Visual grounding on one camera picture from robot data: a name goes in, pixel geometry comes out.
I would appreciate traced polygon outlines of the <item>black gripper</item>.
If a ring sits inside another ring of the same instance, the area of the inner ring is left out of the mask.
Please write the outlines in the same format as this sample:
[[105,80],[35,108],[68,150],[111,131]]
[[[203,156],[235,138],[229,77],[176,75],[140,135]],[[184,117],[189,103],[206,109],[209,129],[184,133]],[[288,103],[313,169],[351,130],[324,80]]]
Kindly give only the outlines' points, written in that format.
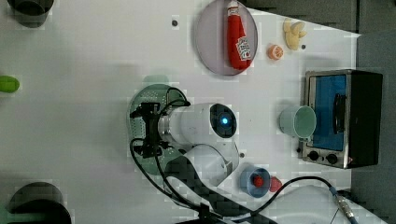
[[162,140],[158,130],[161,117],[159,103],[141,103],[135,111],[130,113],[130,118],[142,117],[145,122],[146,132],[143,146],[134,146],[134,152],[142,157],[161,156],[162,150],[169,148],[169,143]]

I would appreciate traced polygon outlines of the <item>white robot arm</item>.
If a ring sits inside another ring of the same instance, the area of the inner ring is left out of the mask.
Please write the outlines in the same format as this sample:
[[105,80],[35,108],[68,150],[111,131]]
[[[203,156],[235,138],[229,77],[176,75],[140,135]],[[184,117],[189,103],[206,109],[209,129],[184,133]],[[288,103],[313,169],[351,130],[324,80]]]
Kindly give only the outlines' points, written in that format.
[[129,111],[130,152],[142,174],[151,178],[142,165],[153,159],[161,185],[151,183],[179,205],[199,213],[198,223],[277,224],[261,211],[250,210],[213,190],[239,164],[233,140],[237,128],[234,112],[222,104],[192,105],[176,99],[132,104]]

